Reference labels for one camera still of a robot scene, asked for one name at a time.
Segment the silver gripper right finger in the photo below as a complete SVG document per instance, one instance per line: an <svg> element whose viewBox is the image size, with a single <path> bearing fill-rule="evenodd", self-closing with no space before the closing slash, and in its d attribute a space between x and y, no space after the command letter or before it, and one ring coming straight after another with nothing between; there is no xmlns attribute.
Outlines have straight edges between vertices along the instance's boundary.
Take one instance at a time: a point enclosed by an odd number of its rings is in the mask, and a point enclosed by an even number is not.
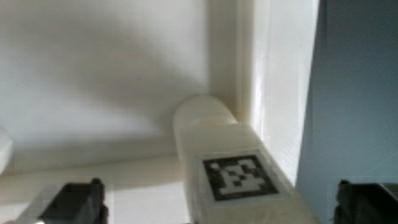
<svg viewBox="0 0 398 224"><path fill-rule="evenodd" d="M398 184L338 185L336 224L398 224Z"/></svg>

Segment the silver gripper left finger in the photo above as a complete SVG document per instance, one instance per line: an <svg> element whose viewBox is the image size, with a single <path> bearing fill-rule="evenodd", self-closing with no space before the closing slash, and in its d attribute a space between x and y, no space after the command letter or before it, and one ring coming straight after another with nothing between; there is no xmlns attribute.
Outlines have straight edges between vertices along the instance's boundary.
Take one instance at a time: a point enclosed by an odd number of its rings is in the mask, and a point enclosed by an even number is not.
<svg viewBox="0 0 398 224"><path fill-rule="evenodd" d="M105 184L100 178L89 183L64 185L38 220L45 224L109 224Z"/></svg>

